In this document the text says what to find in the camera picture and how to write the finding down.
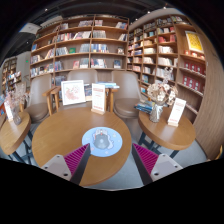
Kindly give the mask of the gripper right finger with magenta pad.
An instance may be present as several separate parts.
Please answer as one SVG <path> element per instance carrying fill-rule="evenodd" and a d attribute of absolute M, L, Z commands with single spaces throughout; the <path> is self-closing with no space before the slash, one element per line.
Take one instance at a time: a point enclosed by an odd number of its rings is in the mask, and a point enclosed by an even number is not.
<path fill-rule="evenodd" d="M 182 169 L 168 155 L 158 155 L 135 143 L 132 144 L 132 155 L 143 185 L 148 185 Z"/>

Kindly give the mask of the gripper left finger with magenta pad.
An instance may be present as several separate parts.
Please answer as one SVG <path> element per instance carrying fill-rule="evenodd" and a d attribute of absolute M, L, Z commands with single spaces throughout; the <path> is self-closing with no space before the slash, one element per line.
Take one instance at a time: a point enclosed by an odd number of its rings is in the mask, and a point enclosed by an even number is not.
<path fill-rule="evenodd" d="M 90 156 L 90 144 L 81 146 L 65 156 L 55 155 L 42 169 L 79 185 Z"/>

